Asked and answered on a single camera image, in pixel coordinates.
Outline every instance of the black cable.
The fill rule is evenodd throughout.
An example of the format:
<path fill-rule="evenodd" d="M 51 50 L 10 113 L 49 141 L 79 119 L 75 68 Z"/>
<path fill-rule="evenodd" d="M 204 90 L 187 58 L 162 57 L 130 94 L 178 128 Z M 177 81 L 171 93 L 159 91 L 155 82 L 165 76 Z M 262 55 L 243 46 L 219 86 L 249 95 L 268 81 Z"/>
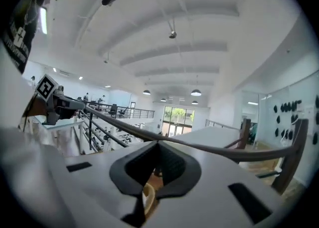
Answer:
<path fill-rule="evenodd" d="M 26 111 L 26 113 L 25 113 L 24 125 L 23 125 L 23 132 L 24 132 L 24 130 L 25 130 L 26 121 L 27 121 L 27 119 L 28 119 L 29 112 L 30 112 L 30 110 L 32 109 L 33 103 L 34 103 L 35 98 L 37 97 L 37 95 L 38 95 L 38 94 L 36 93 L 36 94 L 33 96 L 33 98 L 31 99 L 31 101 L 29 102 L 29 105 L 28 105 L 28 107 L 27 107 L 27 111 Z"/>

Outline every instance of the office chair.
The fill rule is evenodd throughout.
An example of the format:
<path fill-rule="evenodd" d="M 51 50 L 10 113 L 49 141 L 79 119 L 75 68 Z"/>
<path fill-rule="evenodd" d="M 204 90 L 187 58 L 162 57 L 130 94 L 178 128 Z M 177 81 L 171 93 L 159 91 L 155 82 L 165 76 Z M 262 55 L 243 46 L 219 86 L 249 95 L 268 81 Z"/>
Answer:
<path fill-rule="evenodd" d="M 114 115 L 116 115 L 117 111 L 118 111 L 117 104 L 113 104 L 109 111 L 109 114 L 111 115 L 111 117 L 113 117 Z"/>
<path fill-rule="evenodd" d="M 123 118 L 124 117 L 125 112 L 126 112 L 127 109 L 128 109 L 128 107 L 125 108 L 124 110 L 119 111 L 119 118 Z"/>

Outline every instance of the fluorescent light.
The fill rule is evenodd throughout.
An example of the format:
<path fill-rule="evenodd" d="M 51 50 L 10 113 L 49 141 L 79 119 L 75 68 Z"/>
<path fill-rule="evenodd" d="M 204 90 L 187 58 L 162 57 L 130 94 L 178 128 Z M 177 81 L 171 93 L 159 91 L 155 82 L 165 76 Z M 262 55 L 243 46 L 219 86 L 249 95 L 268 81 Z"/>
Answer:
<path fill-rule="evenodd" d="M 40 17 L 41 17 L 42 32 L 44 34 L 48 34 L 48 31 L 46 29 L 46 9 L 44 7 L 40 8 Z"/>

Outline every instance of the window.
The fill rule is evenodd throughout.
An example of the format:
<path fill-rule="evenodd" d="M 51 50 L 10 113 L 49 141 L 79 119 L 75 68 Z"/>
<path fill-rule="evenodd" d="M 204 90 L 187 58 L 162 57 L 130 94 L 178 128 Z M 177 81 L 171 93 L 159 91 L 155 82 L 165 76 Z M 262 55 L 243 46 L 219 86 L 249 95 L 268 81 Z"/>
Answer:
<path fill-rule="evenodd" d="M 171 109 L 172 109 L 171 107 L 168 107 L 168 106 L 165 107 L 163 121 L 170 122 Z"/>
<path fill-rule="evenodd" d="M 191 132 L 195 111 L 166 106 L 161 132 L 164 136 L 177 136 Z"/>

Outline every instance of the white table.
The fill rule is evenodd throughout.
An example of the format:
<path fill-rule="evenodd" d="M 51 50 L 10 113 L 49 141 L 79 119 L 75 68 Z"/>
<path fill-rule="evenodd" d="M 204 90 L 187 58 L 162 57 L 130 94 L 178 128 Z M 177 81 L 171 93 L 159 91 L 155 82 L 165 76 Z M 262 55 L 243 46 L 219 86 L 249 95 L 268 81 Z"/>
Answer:
<path fill-rule="evenodd" d="M 71 119 L 64 119 L 64 120 L 58 120 L 55 125 L 43 125 L 42 123 L 46 121 L 45 116 L 43 115 L 37 115 L 33 116 L 30 119 L 30 131 L 31 134 L 33 134 L 33 122 L 41 124 L 42 127 L 44 127 L 46 130 L 52 132 L 52 131 L 58 131 L 58 130 L 65 130 L 71 127 L 79 126 L 80 129 L 80 145 L 82 144 L 82 138 L 83 138 L 83 123 L 84 121 L 81 118 L 72 117 Z"/>

